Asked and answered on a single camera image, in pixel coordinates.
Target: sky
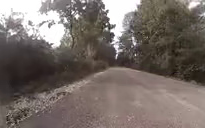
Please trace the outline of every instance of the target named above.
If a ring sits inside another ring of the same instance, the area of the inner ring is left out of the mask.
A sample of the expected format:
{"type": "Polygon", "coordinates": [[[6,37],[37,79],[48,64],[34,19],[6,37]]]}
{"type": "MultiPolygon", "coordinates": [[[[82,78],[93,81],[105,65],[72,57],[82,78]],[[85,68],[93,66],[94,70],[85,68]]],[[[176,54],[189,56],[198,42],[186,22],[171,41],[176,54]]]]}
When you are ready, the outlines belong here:
{"type": "MultiPolygon", "coordinates": [[[[48,16],[38,13],[41,1],[42,0],[0,0],[0,18],[2,14],[9,15],[12,9],[14,12],[25,13],[26,24],[28,20],[33,21],[34,24],[38,24],[47,19],[55,19],[58,21],[59,18],[55,12],[49,13],[48,16]]],[[[106,9],[109,10],[108,16],[111,19],[111,23],[116,24],[116,28],[113,31],[117,39],[123,30],[122,20],[124,15],[130,11],[134,11],[137,4],[140,3],[140,0],[103,0],[103,2],[105,3],[106,9]]],[[[60,39],[63,36],[63,30],[64,28],[61,24],[54,25],[50,29],[45,25],[40,28],[40,33],[46,41],[53,43],[54,46],[59,46],[60,39]]]]}

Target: road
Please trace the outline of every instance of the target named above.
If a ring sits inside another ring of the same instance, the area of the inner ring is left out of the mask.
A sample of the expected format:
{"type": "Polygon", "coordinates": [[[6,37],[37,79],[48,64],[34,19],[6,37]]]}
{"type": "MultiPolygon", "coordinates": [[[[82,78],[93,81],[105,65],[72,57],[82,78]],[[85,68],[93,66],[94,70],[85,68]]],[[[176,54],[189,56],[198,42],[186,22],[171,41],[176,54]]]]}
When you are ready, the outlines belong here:
{"type": "Polygon", "coordinates": [[[111,68],[21,128],[205,128],[205,88],[111,68]]]}

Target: asphalt road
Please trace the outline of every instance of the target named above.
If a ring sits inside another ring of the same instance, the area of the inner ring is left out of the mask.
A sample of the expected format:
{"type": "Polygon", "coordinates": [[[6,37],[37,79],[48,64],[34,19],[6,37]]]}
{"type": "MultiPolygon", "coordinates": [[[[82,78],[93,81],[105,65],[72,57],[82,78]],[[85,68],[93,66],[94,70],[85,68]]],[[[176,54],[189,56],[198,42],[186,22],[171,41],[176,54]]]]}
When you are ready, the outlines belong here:
{"type": "Polygon", "coordinates": [[[21,128],[205,128],[205,88],[112,68],[21,128]]]}

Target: treeline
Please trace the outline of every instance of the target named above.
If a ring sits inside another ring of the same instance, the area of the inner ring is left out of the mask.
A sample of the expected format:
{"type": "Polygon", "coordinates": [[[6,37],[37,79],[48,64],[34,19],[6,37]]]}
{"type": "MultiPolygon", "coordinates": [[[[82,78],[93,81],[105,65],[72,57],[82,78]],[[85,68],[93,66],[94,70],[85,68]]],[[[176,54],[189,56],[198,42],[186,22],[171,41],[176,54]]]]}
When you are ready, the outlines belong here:
{"type": "Polygon", "coordinates": [[[42,3],[41,12],[57,11],[59,23],[65,27],[61,45],[53,48],[38,31],[41,25],[51,27],[55,21],[44,21],[36,28],[31,21],[28,27],[23,24],[22,13],[12,12],[9,17],[2,18],[0,91],[15,92],[30,86],[31,81],[42,78],[47,81],[47,76],[53,74],[65,72],[73,77],[89,74],[115,63],[116,51],[111,44],[114,38],[111,30],[115,25],[110,24],[108,10],[101,0],[75,0],[71,5],[65,0],[45,3],[42,3]]]}
{"type": "Polygon", "coordinates": [[[205,0],[141,0],[126,14],[118,63],[205,84],[205,0]]]}

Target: shrub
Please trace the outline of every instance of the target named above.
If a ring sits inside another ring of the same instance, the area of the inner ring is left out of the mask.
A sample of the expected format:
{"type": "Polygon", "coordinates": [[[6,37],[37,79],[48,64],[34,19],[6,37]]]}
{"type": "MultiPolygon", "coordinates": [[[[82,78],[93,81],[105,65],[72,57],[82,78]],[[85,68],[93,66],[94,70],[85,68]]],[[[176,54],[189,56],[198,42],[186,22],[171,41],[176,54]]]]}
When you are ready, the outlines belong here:
{"type": "Polygon", "coordinates": [[[108,63],[107,62],[101,61],[101,60],[98,60],[98,61],[94,62],[94,65],[93,65],[94,71],[100,71],[100,70],[104,70],[106,68],[108,68],[108,63]]]}

